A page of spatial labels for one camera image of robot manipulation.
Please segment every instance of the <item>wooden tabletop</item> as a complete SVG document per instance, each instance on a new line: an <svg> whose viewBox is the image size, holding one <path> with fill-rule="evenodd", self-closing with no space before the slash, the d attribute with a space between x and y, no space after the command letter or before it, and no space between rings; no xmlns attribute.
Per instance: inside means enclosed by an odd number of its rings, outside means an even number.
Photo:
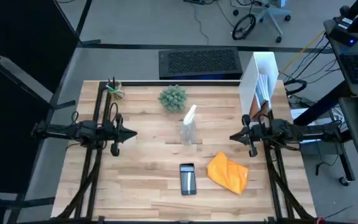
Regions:
<svg viewBox="0 0 358 224"><path fill-rule="evenodd" d="M99 82L84 82L77 110L78 120L92 119ZM124 86L124 101L117 102L124 126L138 135L120 144L113 157L103 151L93 219L107 220L227 220L262 221L275 216L263 145L250 158L249 148L229 136L240 131L241 106L238 86L184 86L186 110L196 104L196 144L180 143L185 113L167 113L158 102L164 86ZM103 114L104 102L100 110ZM278 81L272 98L275 118L292 121L283 83ZM214 183L206 166L218 153L249 168L249 182L241 195ZM60 177L52 216L68 205L78 190L86 149L71 147ZM300 152L282 150L288 185L294 196L315 216L308 179ZM196 169L197 194L182 196L179 164L192 162ZM85 195L85 215L88 193Z"/></svg>

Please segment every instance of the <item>phone screen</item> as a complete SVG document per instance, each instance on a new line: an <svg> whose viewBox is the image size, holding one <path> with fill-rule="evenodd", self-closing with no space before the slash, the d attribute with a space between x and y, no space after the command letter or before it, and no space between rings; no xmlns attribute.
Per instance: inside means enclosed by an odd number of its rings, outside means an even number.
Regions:
<svg viewBox="0 0 358 224"><path fill-rule="evenodd" d="M180 185L182 195L196 194L194 164L180 164Z"/></svg>

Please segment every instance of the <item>green succulent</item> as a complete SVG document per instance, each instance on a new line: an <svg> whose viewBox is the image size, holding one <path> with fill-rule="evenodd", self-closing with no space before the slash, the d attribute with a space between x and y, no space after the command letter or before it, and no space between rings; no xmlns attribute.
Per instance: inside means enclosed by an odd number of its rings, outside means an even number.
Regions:
<svg viewBox="0 0 358 224"><path fill-rule="evenodd" d="M158 98L169 112L180 112L185 109L185 101L187 99L186 91L178 85L169 86L160 93Z"/></svg>

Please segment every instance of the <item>orange cloth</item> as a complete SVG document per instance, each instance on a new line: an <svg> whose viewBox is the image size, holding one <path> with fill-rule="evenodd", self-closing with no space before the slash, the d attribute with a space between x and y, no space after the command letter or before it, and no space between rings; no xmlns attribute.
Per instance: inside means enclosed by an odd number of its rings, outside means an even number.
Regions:
<svg viewBox="0 0 358 224"><path fill-rule="evenodd" d="M234 193L241 194L248 183L248 168L227 159L219 152L208 164L208 177Z"/></svg>

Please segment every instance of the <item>black backdrop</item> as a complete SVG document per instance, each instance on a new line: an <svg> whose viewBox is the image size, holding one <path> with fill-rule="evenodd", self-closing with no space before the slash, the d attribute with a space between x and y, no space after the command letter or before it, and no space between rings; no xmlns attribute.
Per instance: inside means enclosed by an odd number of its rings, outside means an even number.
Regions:
<svg viewBox="0 0 358 224"><path fill-rule="evenodd" d="M27 190L39 145L30 134L48 110L0 71L0 192Z"/></svg>
<svg viewBox="0 0 358 224"><path fill-rule="evenodd" d="M53 0L0 0L0 53L55 93L79 39Z"/></svg>

